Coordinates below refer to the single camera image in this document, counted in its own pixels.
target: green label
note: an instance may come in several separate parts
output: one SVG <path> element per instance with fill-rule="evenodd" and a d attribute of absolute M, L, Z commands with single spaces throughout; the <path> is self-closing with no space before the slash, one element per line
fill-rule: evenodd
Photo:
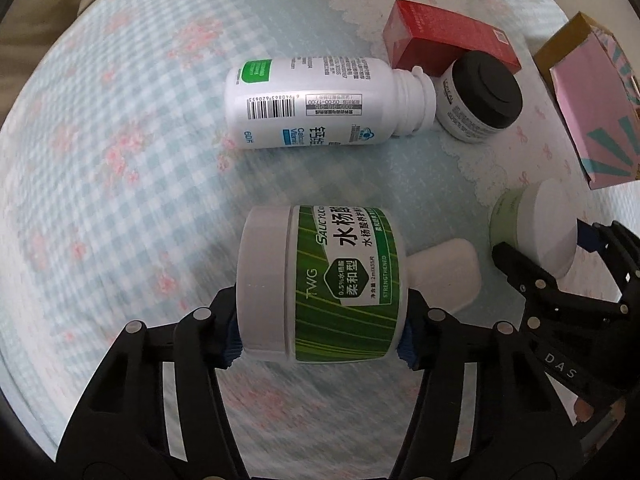
<path fill-rule="evenodd" d="M 400 269 L 380 209 L 300 206 L 296 255 L 296 359 L 361 361 L 393 341 Z"/>
<path fill-rule="evenodd" d="M 491 247 L 507 242 L 511 247 L 518 248 L 518 207 L 523 193 L 524 189 L 510 189 L 495 204 L 489 222 Z"/>
<path fill-rule="evenodd" d="M 241 78 L 245 83 L 263 83 L 269 80 L 271 59 L 247 61 L 242 67 Z"/>

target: bed sheet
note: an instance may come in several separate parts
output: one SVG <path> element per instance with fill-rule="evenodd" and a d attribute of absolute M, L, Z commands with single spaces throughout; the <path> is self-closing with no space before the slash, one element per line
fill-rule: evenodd
<path fill-rule="evenodd" d="M 467 238 L 483 288 L 459 318 L 485 326 L 522 312 L 488 242 L 491 207 L 508 187 L 556 176 L 577 216 L 640 231 L 638 186 L 588 189 L 530 58 L 566 22 L 553 0 L 416 0 L 497 25 L 516 47 L 525 109 L 487 144 L 457 142 L 434 124 L 362 148 L 234 149 L 222 107 L 232 65 L 386 59 L 393 1 L 98 0 L 47 54 L 0 132 L 0 352 L 51 447 L 128 320 L 175 322 L 234 282 L 254 205 L 382 206 L 409 254 Z M 562 286 L 616 293 L 583 252 Z M 283 479 L 388 474 L 419 381 L 395 360 L 286 367 L 241 358 L 220 374 L 249 473 Z M 168 425 L 179 455 L 175 413 Z M 467 413 L 458 453 L 469 434 Z"/>

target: red box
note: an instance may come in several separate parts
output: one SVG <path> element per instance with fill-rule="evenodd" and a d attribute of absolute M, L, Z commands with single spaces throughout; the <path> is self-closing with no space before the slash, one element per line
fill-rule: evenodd
<path fill-rule="evenodd" d="M 417 65 L 440 77 L 465 52 L 483 50 L 511 73 L 521 69 L 503 30 L 439 7 L 396 0 L 382 37 L 393 68 L 411 70 Z"/>

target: black lid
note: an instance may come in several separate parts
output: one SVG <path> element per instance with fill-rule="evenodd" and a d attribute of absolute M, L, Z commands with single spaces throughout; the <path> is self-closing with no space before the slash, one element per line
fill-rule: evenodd
<path fill-rule="evenodd" d="M 469 111 L 487 126 L 507 128 L 522 111 L 516 78 L 494 56 L 471 50 L 453 65 L 453 84 Z"/>

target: white cylindrical container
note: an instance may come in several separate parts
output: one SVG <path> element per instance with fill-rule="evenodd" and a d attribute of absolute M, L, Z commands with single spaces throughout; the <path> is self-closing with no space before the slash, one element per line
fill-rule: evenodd
<path fill-rule="evenodd" d="M 436 82 L 436 117 L 452 136 L 482 142 L 511 126 L 522 111 L 516 78 L 491 54 L 473 50 Z"/>
<path fill-rule="evenodd" d="M 420 67 L 369 57 L 247 61 L 225 84 L 229 133 L 240 148 L 374 144 L 433 124 L 435 88 Z"/>
<path fill-rule="evenodd" d="M 506 191 L 494 206 L 491 245 L 507 242 L 527 258 L 562 278 L 574 262 L 578 241 L 575 212 L 554 178 Z"/>
<path fill-rule="evenodd" d="M 249 213 L 236 282 L 247 355 L 336 363 L 392 354 L 407 294 L 404 243 L 386 212 L 260 206 Z"/>

